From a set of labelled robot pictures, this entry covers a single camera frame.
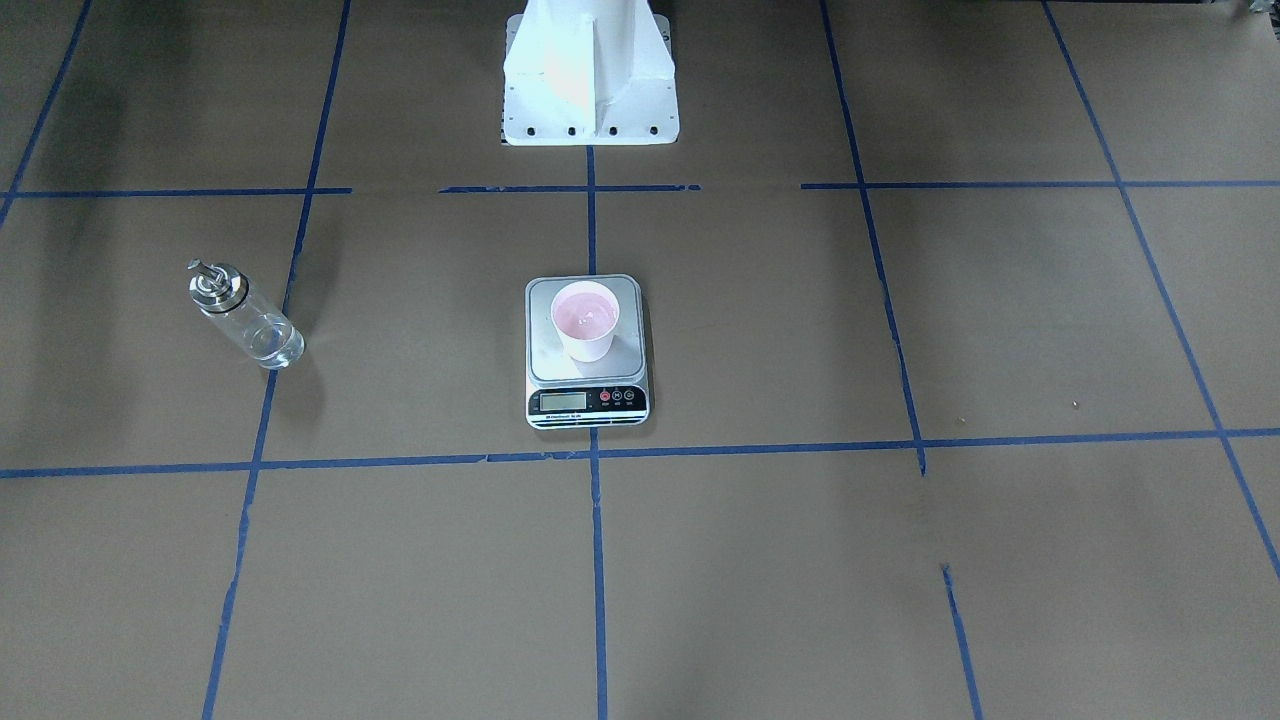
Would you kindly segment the silver digital kitchen scale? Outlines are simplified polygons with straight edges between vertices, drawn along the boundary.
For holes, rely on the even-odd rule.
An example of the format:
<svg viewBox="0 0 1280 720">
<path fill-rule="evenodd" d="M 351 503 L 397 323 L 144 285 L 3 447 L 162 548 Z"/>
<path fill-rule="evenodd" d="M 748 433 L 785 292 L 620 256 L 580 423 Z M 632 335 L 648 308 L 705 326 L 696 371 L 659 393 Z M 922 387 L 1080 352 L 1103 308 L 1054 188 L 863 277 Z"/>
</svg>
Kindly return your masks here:
<svg viewBox="0 0 1280 720">
<path fill-rule="evenodd" d="M 563 350 L 550 319 L 557 291 L 575 281 L 607 286 L 620 301 L 609 352 L 580 363 Z M 652 411 L 643 292 L 626 274 L 539 277 L 524 296 L 525 416 L 539 430 L 625 427 Z"/>
</svg>

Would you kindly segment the pink plastic cup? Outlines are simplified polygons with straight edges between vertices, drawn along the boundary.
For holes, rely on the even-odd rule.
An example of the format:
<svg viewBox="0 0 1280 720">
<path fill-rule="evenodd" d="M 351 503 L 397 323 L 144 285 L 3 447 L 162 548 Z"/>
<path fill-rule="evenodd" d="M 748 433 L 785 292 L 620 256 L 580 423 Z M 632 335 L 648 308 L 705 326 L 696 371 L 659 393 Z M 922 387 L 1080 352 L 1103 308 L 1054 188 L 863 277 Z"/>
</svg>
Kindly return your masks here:
<svg viewBox="0 0 1280 720">
<path fill-rule="evenodd" d="M 609 352 L 620 313 L 613 291 L 595 281 L 566 284 L 550 304 L 550 319 L 562 347 L 580 363 L 598 361 Z"/>
</svg>

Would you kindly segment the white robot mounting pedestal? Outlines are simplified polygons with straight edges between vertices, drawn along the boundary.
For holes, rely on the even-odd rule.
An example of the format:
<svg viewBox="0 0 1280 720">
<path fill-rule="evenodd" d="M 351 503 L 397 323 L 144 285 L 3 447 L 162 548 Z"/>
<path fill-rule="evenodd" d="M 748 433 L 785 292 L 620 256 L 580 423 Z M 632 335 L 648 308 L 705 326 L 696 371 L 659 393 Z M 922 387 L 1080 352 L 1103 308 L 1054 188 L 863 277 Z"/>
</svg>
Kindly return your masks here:
<svg viewBox="0 0 1280 720">
<path fill-rule="evenodd" d="M 677 142 L 669 19 L 649 1 L 527 1 L 506 22 L 500 137 L 516 147 Z"/>
</svg>

